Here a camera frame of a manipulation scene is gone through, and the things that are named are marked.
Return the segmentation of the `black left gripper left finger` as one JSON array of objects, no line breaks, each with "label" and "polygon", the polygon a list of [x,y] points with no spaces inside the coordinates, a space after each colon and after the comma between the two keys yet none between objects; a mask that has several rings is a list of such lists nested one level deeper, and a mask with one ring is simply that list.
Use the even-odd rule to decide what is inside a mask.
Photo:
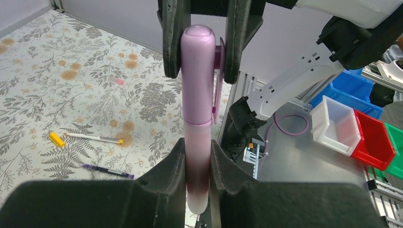
[{"label": "black left gripper left finger", "polygon": [[3,228],[182,228],[184,139],[135,180],[28,181],[0,210]]}]

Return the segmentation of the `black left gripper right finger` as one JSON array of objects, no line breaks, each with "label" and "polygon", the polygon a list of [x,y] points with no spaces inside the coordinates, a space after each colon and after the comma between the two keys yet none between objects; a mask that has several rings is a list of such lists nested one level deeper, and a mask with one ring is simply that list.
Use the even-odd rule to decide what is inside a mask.
[{"label": "black left gripper right finger", "polygon": [[384,228],[360,187],[350,183],[260,182],[211,142],[214,228]]}]

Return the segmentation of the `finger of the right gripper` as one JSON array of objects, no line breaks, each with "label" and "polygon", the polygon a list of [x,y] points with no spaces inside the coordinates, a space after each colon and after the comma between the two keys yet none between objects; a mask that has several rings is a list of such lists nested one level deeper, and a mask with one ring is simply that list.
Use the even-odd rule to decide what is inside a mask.
[{"label": "finger of the right gripper", "polygon": [[235,84],[242,52],[263,24],[265,0],[230,0],[227,10],[224,81]]},{"label": "finger of the right gripper", "polygon": [[181,37],[191,24],[191,2],[158,0],[157,16],[163,31],[164,73],[175,79],[181,67]]}]

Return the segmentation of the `purple highlighter cap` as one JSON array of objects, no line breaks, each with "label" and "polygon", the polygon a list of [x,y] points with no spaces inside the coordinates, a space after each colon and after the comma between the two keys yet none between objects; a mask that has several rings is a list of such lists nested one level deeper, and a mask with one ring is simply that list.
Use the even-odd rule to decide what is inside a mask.
[{"label": "purple highlighter cap", "polygon": [[213,30],[191,25],[181,38],[182,111],[193,125],[218,122],[224,78],[225,44]]}]

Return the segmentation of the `pink highlighter pen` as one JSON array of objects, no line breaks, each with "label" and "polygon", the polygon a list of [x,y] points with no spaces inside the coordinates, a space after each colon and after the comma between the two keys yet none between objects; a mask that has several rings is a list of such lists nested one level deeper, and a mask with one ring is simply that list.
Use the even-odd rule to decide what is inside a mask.
[{"label": "pink highlighter pen", "polygon": [[211,121],[184,123],[185,168],[188,208],[202,214],[208,204],[211,162]]}]

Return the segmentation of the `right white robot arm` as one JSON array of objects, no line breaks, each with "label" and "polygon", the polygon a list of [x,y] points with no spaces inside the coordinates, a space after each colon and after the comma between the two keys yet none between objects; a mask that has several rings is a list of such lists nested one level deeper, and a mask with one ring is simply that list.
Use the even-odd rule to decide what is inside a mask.
[{"label": "right white robot arm", "polygon": [[[182,74],[189,196],[210,193],[214,228],[379,228],[373,206],[347,183],[262,183],[230,161],[202,128],[216,118],[217,84],[238,79],[244,48],[263,24],[264,0],[160,0],[165,75]],[[313,84],[374,61],[402,31],[400,0],[273,0],[332,15],[311,49],[274,82],[230,107],[231,146],[247,140],[291,98]]]}]

